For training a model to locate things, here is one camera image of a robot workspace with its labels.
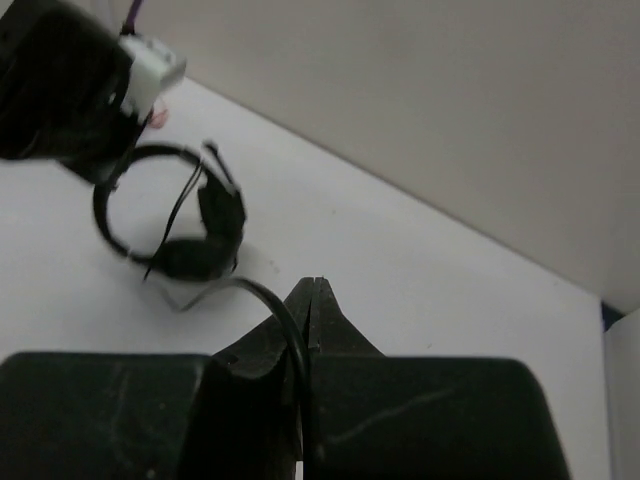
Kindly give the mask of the black wired headphones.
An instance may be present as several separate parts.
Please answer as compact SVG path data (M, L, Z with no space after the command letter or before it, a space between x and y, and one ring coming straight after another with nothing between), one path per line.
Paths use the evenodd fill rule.
M303 332L292 314L276 294L264 285L245 277L235 276L238 252L244 238L246 211L239 184L213 142L203 148L216 161L223 173L218 176L202 156L188 147L169 143L150 143L131 147L117 161L108 177L93 191L93 214L96 226L108 246L125 260L141 266L146 274L157 272L162 276L183 282L206 283L206 292L224 288L241 288L258 298L281 326L293 364L295 384L298 387L300 436L302 458L309 454L310 416L310 359ZM122 243L111 232L108 220L108 201L117 189L120 177L135 163L151 157L172 156L194 167L169 214L161 241L156 250L139 254ZM175 219L201 176L206 183L198 188L200 219L205 235L202 238L178 237L170 232Z

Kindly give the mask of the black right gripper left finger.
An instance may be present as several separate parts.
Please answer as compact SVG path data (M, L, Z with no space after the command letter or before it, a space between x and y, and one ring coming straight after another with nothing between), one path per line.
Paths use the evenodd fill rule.
M32 351L1 365L5 479L291 479L306 447L315 282L216 354Z

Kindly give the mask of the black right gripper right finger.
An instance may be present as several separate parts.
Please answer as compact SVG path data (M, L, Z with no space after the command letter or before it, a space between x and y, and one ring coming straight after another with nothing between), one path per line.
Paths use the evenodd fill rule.
M314 282L308 479L566 479L544 391L510 358L387 356Z

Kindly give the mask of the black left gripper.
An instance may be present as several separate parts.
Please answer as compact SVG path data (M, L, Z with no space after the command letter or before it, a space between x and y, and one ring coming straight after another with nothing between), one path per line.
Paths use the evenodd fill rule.
M133 60L67 1L12 2L1 17L1 158L55 160L85 181L124 165L146 123L126 105Z

